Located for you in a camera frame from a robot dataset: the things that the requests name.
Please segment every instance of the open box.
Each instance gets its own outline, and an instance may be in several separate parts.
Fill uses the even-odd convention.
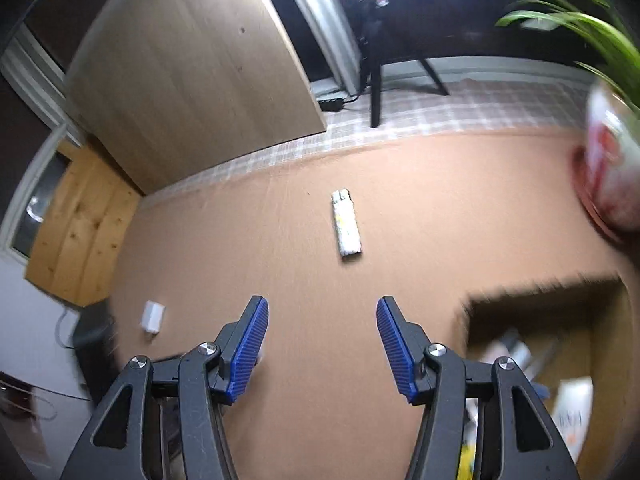
[[[478,359],[487,345],[516,327],[533,358],[561,334],[555,356],[535,379],[548,386],[549,412],[561,380],[591,376],[593,409],[578,459],[582,480],[595,480],[610,466],[613,445],[625,416],[632,366],[632,317],[626,287],[616,276],[572,283],[536,284],[472,296],[467,357]]]

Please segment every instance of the blue gripper pad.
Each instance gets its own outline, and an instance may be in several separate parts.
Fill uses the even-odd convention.
[[[386,358],[389,359],[389,365],[396,380],[398,391],[406,397],[408,402],[412,402],[418,393],[415,385],[415,364],[389,306],[387,297],[378,301],[378,307],[376,308],[378,332],[380,332]]]
[[[238,343],[236,353],[229,363],[229,384],[226,388],[226,396],[230,403],[235,402],[246,389],[264,334],[267,332],[268,323],[269,305],[267,300],[260,298]]]

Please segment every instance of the potted plant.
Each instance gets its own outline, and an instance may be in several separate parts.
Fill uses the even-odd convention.
[[[512,10],[496,25],[574,31],[602,56],[603,65],[576,62],[598,76],[587,106],[586,149],[578,152],[574,184],[598,224],[623,231],[640,230],[640,52],[606,0],[611,23],[582,12],[566,0],[518,0],[548,12]]]

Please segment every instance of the flower pot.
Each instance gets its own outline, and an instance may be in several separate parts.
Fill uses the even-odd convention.
[[[640,230],[640,119],[603,81],[587,104],[585,192],[607,226]]]

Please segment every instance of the checkered fabric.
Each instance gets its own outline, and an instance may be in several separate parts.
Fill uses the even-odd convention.
[[[239,156],[143,198],[148,207],[178,194],[296,160],[307,155],[364,146],[381,140],[514,126],[584,125],[588,91],[562,83],[476,81],[447,83],[450,96],[416,88],[382,94],[382,123],[370,128],[370,97],[338,113],[326,113],[327,131]]]

